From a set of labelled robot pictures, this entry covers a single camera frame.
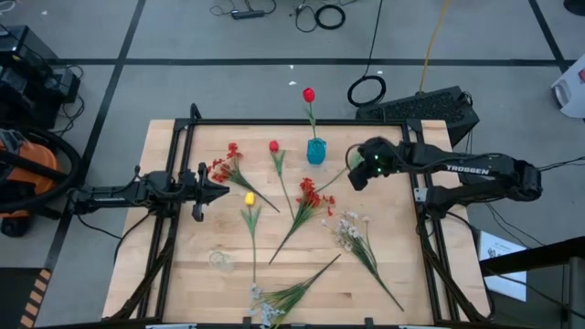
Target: black floor stripe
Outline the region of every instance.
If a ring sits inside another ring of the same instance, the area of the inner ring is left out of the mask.
[[[540,10],[540,6],[538,5],[537,0],[528,0],[528,3],[530,4],[532,11],[534,12],[534,16],[537,18],[537,22],[540,25],[540,29],[542,30],[545,39],[547,40],[550,51],[552,51],[552,55],[555,57],[555,60],[557,61],[558,67],[562,72],[565,72],[569,68],[569,66],[567,66],[567,63],[563,58],[563,54],[560,52],[560,48],[558,47],[557,41],[555,40],[555,37],[553,37],[552,32],[548,27],[547,20],[545,19],[545,16],[542,14],[542,10]]]
[[[122,69],[124,67],[124,61],[128,56],[128,51],[130,50],[130,45],[132,44],[134,33],[138,27],[138,22],[140,21],[140,16],[142,15],[145,2],[146,0],[138,0],[138,3],[136,4],[130,26],[126,32],[126,37],[122,43],[122,48],[120,49],[120,54],[116,59],[116,66],[113,69],[112,77],[110,78],[108,87],[105,91],[103,99],[101,100],[98,116],[95,123],[93,124],[93,128],[91,129],[90,139],[88,140],[88,144],[85,147],[85,152],[81,157],[81,165],[84,166],[81,168],[81,181],[85,180],[88,169],[90,168],[91,158],[93,157],[96,145],[98,144],[101,128],[103,128],[103,123],[105,122],[106,116],[108,115],[108,110],[110,109],[110,104],[112,103],[113,94],[116,91],[116,87],[118,86],[118,81],[120,80],[120,75],[122,74]],[[45,268],[49,269],[50,271],[53,271],[57,265],[57,260],[59,259],[59,254],[61,252],[61,248],[63,247],[63,242],[65,241],[65,236],[67,235],[67,230],[69,229],[71,219],[72,215],[66,211],[58,223],[57,232],[55,233],[53,242],[51,243],[51,246],[48,250],[47,259],[45,260]]]
[[[576,60],[565,60],[566,66]],[[116,65],[113,58],[60,58],[48,60],[51,65]],[[262,65],[366,65],[367,58],[128,58],[123,65],[144,66],[262,66]],[[423,58],[373,58],[372,65],[422,66]],[[431,66],[453,67],[558,67],[556,59],[431,59]]]

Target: white paper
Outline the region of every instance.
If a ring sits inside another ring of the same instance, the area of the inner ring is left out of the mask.
[[[480,235],[480,249],[479,260],[487,260],[490,258],[504,256],[509,253],[525,250],[523,246],[519,246],[513,242],[498,238],[492,234],[483,232]],[[508,273],[503,276],[526,283],[527,273],[525,271]],[[492,292],[498,292],[508,297],[514,298],[521,302],[527,300],[527,287],[523,284],[512,282],[497,276],[490,276],[485,278],[487,289]]]

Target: electronic device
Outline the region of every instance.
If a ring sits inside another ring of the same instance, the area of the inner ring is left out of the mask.
[[[71,69],[48,65],[47,60],[58,57],[29,27],[4,28],[0,34],[0,120],[53,128],[61,105],[75,101],[80,79]]]
[[[357,110],[356,119],[444,120],[452,146],[479,122],[471,95],[458,86],[363,107]]]
[[[367,180],[381,175],[388,177],[396,173],[431,174],[450,171],[478,175],[482,179],[463,182],[463,186],[446,188],[430,186],[414,188],[417,207],[431,221],[441,220],[455,204],[467,206],[476,202],[491,202],[501,198],[515,201],[534,201],[542,194],[541,173],[526,161],[516,160],[505,154],[457,154],[445,152],[434,145],[425,143],[400,142],[394,145],[383,137],[370,138],[357,144],[357,151],[364,158],[357,167],[350,170],[349,181],[356,191],[367,185]],[[486,327],[490,320],[481,315],[470,303],[451,274],[441,264],[428,239],[422,239],[422,254],[444,282],[463,313],[476,326]]]

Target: power cord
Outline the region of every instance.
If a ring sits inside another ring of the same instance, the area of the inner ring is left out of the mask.
[[[223,8],[220,5],[214,5],[211,8],[209,8],[209,13],[211,13],[211,15],[213,16],[224,16],[224,15],[229,15],[231,14],[231,12],[233,12],[234,10],[236,10],[236,4],[234,4],[234,0],[229,0],[229,2],[231,3],[231,10],[228,11],[224,11]],[[217,8],[220,10],[219,14],[216,14],[213,12],[213,9]]]
[[[138,228],[142,223],[144,223],[152,214],[154,214],[154,211],[148,212],[143,218],[141,218],[136,223],[134,223],[134,225],[132,225],[126,231],[126,233],[124,233],[122,235],[122,237],[120,238],[120,241],[118,241],[118,244],[116,245],[116,251],[114,251],[114,253],[113,253],[113,263],[114,264],[116,263],[116,259],[118,258],[118,251],[120,250],[120,247],[122,246],[122,243],[124,242],[124,239],[126,239],[126,237],[128,237],[130,232],[132,232],[135,228]]]
[[[384,79],[382,79],[379,76],[375,76],[375,75],[371,75],[371,76],[367,75],[367,71],[369,70],[370,62],[372,61],[372,54],[374,53],[374,46],[376,45],[376,35],[378,34],[378,25],[380,23],[380,14],[382,12],[382,4],[383,4],[383,0],[380,0],[379,6],[378,6],[378,16],[376,17],[376,27],[374,27],[374,37],[372,38],[372,46],[370,47],[369,56],[367,57],[366,72],[364,72],[364,75],[360,79],[358,79],[356,82],[354,82],[349,87],[349,90],[347,91],[347,101],[349,101],[352,105],[354,105],[357,108],[362,108],[362,107],[378,104],[380,101],[382,101],[382,99],[384,99],[384,96],[386,95],[386,82],[384,81]],[[361,84],[362,82],[364,82],[366,80],[377,81],[380,84],[380,93],[378,94],[378,96],[376,96],[371,101],[364,101],[364,102],[355,101],[354,100],[354,89],[359,84]]]
[[[229,15],[232,14],[233,12],[237,11],[236,9],[236,4],[234,4],[234,0],[228,0],[231,3],[231,9],[228,11],[223,10],[223,8],[220,5],[214,5],[211,8],[209,8],[209,13],[211,13],[211,15],[213,16],[224,16],[224,15]],[[272,13],[274,13],[274,11],[276,11],[276,0],[271,0],[272,1],[272,9],[264,12],[264,15],[270,15]],[[244,0],[244,4],[246,5],[246,7],[248,8],[248,11],[254,11],[254,9],[252,8],[252,6],[250,5],[250,0]]]
[[[298,7],[294,8],[294,14],[290,14],[290,16],[294,15],[294,25],[296,26],[296,29],[298,29],[299,31],[303,32],[303,33],[311,33],[313,31],[315,31],[318,27],[317,22],[315,21],[314,26],[309,28],[309,29],[302,29],[301,27],[299,27],[299,16],[301,15],[301,13],[305,10],[308,9],[311,12],[311,16],[314,17],[314,9],[309,6],[309,5],[305,5],[304,3],[306,2],[306,0],[303,0],[303,3],[301,5],[299,5]]]
[[[549,165],[545,165],[545,166],[541,166],[538,168],[538,170],[540,170],[540,172],[546,172],[548,170],[552,170],[552,169],[556,169],[556,168],[560,168],[561,166],[565,166],[565,165],[585,165],[585,163],[582,164],[574,164],[578,161],[585,161],[585,156],[580,156],[576,159],[573,160],[568,160],[568,161],[563,161],[563,162],[559,162],[559,163],[555,163],[555,164],[549,164]]]
[[[437,26],[435,27],[435,30],[432,31],[431,42],[429,43],[429,46],[427,47],[427,56],[424,59],[424,68],[422,69],[422,77],[420,78],[419,93],[422,93],[422,87],[424,86],[424,80],[427,78],[427,68],[429,66],[429,58],[431,57],[432,44],[435,42],[435,38],[437,37],[437,32],[439,31],[439,27],[441,27],[442,20],[445,18],[445,15],[447,14],[447,8],[449,7],[450,2],[451,2],[451,0],[445,0],[445,5],[443,5],[443,7],[442,7],[441,15],[439,16],[439,21],[437,22]]]
[[[0,2],[0,6],[6,5],[6,4],[8,4],[8,7],[0,9],[0,16],[2,16],[4,13],[7,13],[7,12],[11,11],[12,9],[14,9],[16,6],[16,1],[2,1],[2,2]]]
[[[102,228],[96,228],[96,227],[94,227],[94,226],[92,226],[92,225],[90,225],[90,224],[86,223],[85,221],[83,221],[83,219],[81,219],[81,216],[80,216],[79,214],[75,214],[75,216],[77,216],[77,219],[79,219],[79,220],[80,220],[80,222],[81,222],[81,224],[83,224],[85,227],[87,227],[87,228],[91,228],[91,229],[94,229],[94,230],[97,230],[97,231],[99,231],[99,232],[101,232],[101,233],[103,233],[103,234],[109,235],[109,236],[110,236],[110,237],[112,237],[112,238],[115,238],[115,239],[121,239],[121,237],[118,237],[117,235],[114,235],[114,234],[112,234],[112,233],[108,232],[108,231],[107,231],[107,230],[105,230],[105,229],[102,229]]]
[[[552,302],[552,303],[560,306],[560,308],[562,308],[563,310],[565,310],[565,311],[567,311],[569,313],[572,313],[573,315],[578,316],[581,319],[585,319],[585,314],[580,313],[580,312],[577,312],[577,311],[571,309],[570,307],[568,307],[567,305],[565,305],[565,303],[557,301],[556,299],[554,299],[554,298],[546,295],[545,293],[541,292],[540,290],[536,289],[535,287],[531,286],[528,283],[525,283],[525,282],[522,282],[522,281],[518,281],[518,280],[515,280],[515,279],[512,279],[512,278],[508,278],[508,277],[503,276],[503,275],[500,275],[500,274],[496,274],[495,272],[493,272],[493,271],[491,271],[490,269],[487,269],[487,268],[484,268],[484,270],[486,270],[490,274],[492,274],[494,276],[497,276],[497,277],[500,277],[502,279],[506,279],[506,280],[511,281],[511,282],[515,282],[515,283],[522,284],[523,286],[526,286],[528,289],[530,289],[531,291],[533,291],[536,294],[538,294],[540,297],[546,299],[549,302]]]
[[[79,118],[85,112],[85,101],[83,100],[83,98],[81,98],[81,96],[78,95],[76,97],[76,100],[80,100],[80,106],[75,111],[75,113],[73,115],[69,115],[69,113],[65,109],[65,104],[62,104],[61,105],[61,110],[63,111],[63,114],[59,114],[58,116],[67,118],[69,121],[65,125],[65,128],[60,129],[60,130],[53,131],[53,133],[57,134],[59,137],[63,137],[63,135],[66,132],[68,132],[71,129],[73,129],[73,127],[75,126],[75,120],[77,120],[77,118]]]
[[[500,213],[499,213],[499,212],[497,212],[497,210],[495,210],[494,206],[492,206],[492,205],[490,205],[490,204],[488,204],[488,203],[486,203],[485,205],[486,205],[486,206],[487,206],[487,207],[490,209],[490,211],[492,212],[492,216],[493,216],[493,215],[497,215],[498,217],[500,217],[500,219],[502,219],[502,221],[503,221],[504,223],[506,223],[506,224],[507,224],[507,226],[509,226],[509,227],[511,227],[511,228],[514,228],[514,229],[515,229],[515,230],[517,230],[518,232],[520,232],[520,233],[524,234],[525,236],[527,236],[527,237],[531,238],[531,239],[532,239],[532,240],[534,240],[534,241],[535,241],[537,244],[539,244],[541,247],[544,247],[544,246],[546,246],[544,243],[540,242],[540,241],[539,241],[538,239],[536,239],[535,237],[531,236],[530,234],[526,233],[526,232],[525,232],[525,231],[523,231],[522,229],[520,229],[520,228],[518,228],[518,227],[516,227],[516,226],[514,226],[514,225],[512,225],[512,224],[510,224],[508,221],[506,221],[506,220],[504,219],[504,217],[502,217],[502,215],[500,215]]]

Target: white cable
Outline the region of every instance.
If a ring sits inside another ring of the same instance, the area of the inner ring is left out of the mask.
[[[2,15],[2,13],[7,13],[9,11],[11,11],[12,9],[15,8],[16,6],[16,1],[3,1],[0,2],[0,7],[3,6],[4,4],[10,4],[10,6],[6,9],[0,9],[0,16]]]

